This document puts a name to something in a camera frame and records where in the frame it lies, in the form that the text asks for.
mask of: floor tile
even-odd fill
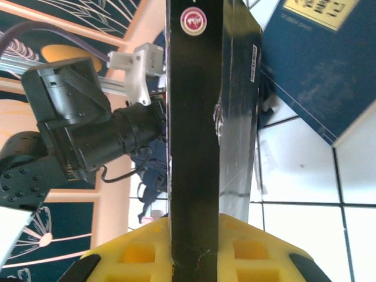
[[[345,208],[355,282],[376,281],[376,209]]]
[[[376,204],[376,103],[336,146],[345,203]]]
[[[302,119],[259,135],[264,201],[338,203],[332,149]]]
[[[279,0],[261,0],[250,10],[263,30],[267,26]]]
[[[249,204],[248,224],[263,230],[263,207],[262,204]]]
[[[305,250],[332,282],[350,282],[339,207],[265,204],[266,232]]]

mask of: yellow plastic base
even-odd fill
[[[311,259],[305,251],[225,214],[220,215],[219,230],[219,282],[306,282],[288,256]],[[102,259],[88,282],[169,282],[169,221],[154,221],[83,257],[90,254]]]

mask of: scratched black surface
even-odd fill
[[[227,24],[223,32],[219,203],[221,213],[248,221],[257,127],[261,28],[242,1],[234,1],[234,5],[224,6]],[[251,81],[253,46],[257,48],[254,82]]]
[[[180,26],[192,1],[168,2],[172,281],[217,281],[220,155],[213,112],[221,90],[223,1],[196,2],[207,17],[199,36]]]
[[[241,0],[224,1],[225,11],[223,1],[196,2],[207,16],[207,28],[199,36],[189,36],[180,27],[180,16],[192,2],[167,2],[173,282],[217,281],[220,190],[225,213],[235,215],[239,211],[234,207],[249,203],[249,196],[242,194],[250,191],[259,72],[253,85],[250,73],[252,46],[261,49],[261,34]],[[224,28],[224,13],[236,27],[243,21],[246,32],[233,33],[228,18]],[[220,96],[221,146],[213,119]]]

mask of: blue cardboard box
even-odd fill
[[[330,145],[376,99],[376,1],[281,0],[263,45],[262,73]]]

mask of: blue fabric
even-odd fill
[[[148,144],[152,150],[150,159],[146,162],[143,169],[138,172],[142,184],[146,186],[142,197],[137,196],[144,203],[141,214],[138,215],[141,223],[142,217],[145,216],[148,208],[155,202],[161,192],[167,191],[167,162],[166,162],[166,143],[161,140],[154,140]],[[141,150],[138,154],[131,155],[132,161],[138,168],[148,157],[147,150]]]

